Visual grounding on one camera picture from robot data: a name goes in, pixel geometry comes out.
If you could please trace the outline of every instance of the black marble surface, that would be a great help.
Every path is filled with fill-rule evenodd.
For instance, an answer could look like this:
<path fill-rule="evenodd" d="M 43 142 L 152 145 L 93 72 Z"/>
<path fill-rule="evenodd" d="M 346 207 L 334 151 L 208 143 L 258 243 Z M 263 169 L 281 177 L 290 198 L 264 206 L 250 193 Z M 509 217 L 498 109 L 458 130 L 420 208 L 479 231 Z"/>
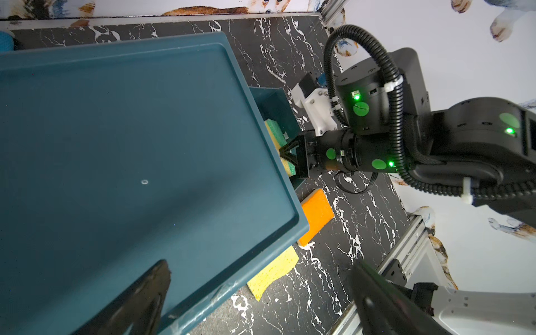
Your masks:
<path fill-rule="evenodd" d="M 327 34 L 317 16 L 27 29 L 14 33 L 19 49 L 32 49 L 214 31 L 227 35 L 250 86 L 283 87 L 290 97 L 291 88 L 306 72 L 322 72 Z M 290 98 L 289 103 L 302 130 L 312 129 L 305 111 Z M 348 275 L 353 262 L 359 258 L 378 266 L 408 225 L 387 175 L 381 174 L 371 192 L 362 196 L 340 191 L 333 175 L 316 176 L 297 191 L 302 200 L 314 189 L 323 188 L 336 216 L 309 245 L 303 248 L 294 244 L 300 257 L 295 269 L 274 282 L 260 302 L 247 287 L 242 287 L 193 329 L 192 335 L 329 332 L 350 303 Z M 364 175 L 354 179 L 356 190 L 368 180 Z"/>

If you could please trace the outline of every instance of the white mount bracket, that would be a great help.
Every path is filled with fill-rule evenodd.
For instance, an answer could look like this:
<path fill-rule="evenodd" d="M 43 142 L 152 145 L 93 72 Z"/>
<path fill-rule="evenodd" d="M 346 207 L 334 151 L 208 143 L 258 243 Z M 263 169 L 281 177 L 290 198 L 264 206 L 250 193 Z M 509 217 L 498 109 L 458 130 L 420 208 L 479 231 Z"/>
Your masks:
<path fill-rule="evenodd" d="M 332 119 L 333 111 L 327 94 L 327 88 L 316 88 L 307 97 L 304 96 L 300 84 L 291 91 L 296 106 L 304 108 L 315 128 L 315 135 L 322 136 L 328 130 L 337 130 L 337 123 Z"/>

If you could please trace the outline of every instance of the white wall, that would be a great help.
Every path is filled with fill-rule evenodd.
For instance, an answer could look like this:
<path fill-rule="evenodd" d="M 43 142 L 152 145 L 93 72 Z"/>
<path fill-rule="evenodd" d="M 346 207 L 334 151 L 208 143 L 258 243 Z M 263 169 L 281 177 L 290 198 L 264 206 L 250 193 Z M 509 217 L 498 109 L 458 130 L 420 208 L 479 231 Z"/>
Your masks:
<path fill-rule="evenodd" d="M 387 50 L 418 52 L 433 110 L 478 96 L 516 103 L 536 98 L 536 12 L 520 18 L 512 36 L 499 43 L 489 27 L 502 8 L 483 0 L 474 0 L 462 14 L 454 12 L 450 0 L 352 0 L 345 11 L 347 23 L 367 29 Z M 340 62 L 346 69 L 367 57 L 360 48 Z M 395 187 L 406 210 L 435 210 L 436 237 L 460 289 L 536 292 L 536 244 L 494 230 L 487 220 L 507 225 L 505 216 L 458 198 Z"/>

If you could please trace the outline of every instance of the black cable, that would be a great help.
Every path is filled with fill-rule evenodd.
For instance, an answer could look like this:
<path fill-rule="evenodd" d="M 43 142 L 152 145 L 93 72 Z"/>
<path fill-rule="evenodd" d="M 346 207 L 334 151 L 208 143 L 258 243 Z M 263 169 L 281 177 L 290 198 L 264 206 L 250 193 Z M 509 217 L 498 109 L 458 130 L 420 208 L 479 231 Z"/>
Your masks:
<path fill-rule="evenodd" d="M 385 48 L 369 32 L 354 25 L 340 26 L 327 39 L 324 49 L 324 71 L 326 74 L 327 91 L 329 93 L 333 113 L 342 125 L 348 126 L 346 117 L 342 114 L 342 109 L 338 107 L 338 101 L 332 99 L 336 96 L 335 82 L 333 80 L 332 57 L 333 49 L 340 39 L 348 38 L 363 47 L 378 65 L 383 80 L 395 82 L 400 77 L 398 67 L 391 59 Z M 403 142 L 403 118 L 404 118 L 404 97 L 402 84 L 396 86 L 389 92 L 389 142 L 391 153 L 397 166 L 397 172 L 402 179 L 418 190 L 444 196 L 460 196 L 462 187 L 428 184 L 421 182 L 410 175 L 406 167 L 406 156 L 404 154 Z M 528 196 L 536 193 L 536 180 L 529 180 L 520 183 L 511 183 L 496 187 L 472 188 L 472 194 L 476 199 L 507 199 L 520 196 Z"/>
<path fill-rule="evenodd" d="M 339 171 L 335 174 L 335 177 L 333 177 L 333 179 L 335 180 L 335 184 L 339 187 L 339 189 L 341 189 L 343 192 L 346 192 L 346 193 L 350 193 L 350 194 L 364 194 L 365 192 L 368 191 L 369 187 L 371 185 L 374 185 L 374 183 L 376 182 L 376 179 L 378 178 L 378 172 L 372 172 L 371 176 L 370 176 L 370 180 L 369 180 L 369 183 L 367 185 L 367 187 L 365 187 L 364 190 L 362 191 L 359 191 L 359 192 L 354 192 L 354 191 L 349 191 L 347 190 L 346 188 L 344 188 L 341 183 L 340 183 L 340 177 L 337 178 L 338 175 L 340 174 L 344 174 L 343 171 Z"/>

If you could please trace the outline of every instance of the blue object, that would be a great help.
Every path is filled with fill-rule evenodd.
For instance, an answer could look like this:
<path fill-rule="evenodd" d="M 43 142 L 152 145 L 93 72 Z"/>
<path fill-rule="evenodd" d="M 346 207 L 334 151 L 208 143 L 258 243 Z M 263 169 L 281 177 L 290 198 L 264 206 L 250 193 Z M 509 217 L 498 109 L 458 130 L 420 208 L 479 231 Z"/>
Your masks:
<path fill-rule="evenodd" d="M 186 333 L 308 230 L 223 33 L 4 54 L 0 91 L 1 334 L 69 334 L 160 259 Z"/>
<path fill-rule="evenodd" d="M 324 72 L 322 72 L 320 77 L 318 77 L 318 79 L 316 79 L 316 82 L 320 85 L 320 87 L 326 87 L 327 86 L 326 74 Z"/>
<path fill-rule="evenodd" d="M 13 37 L 6 32 L 0 31 L 0 53 L 13 51 L 14 47 Z"/>

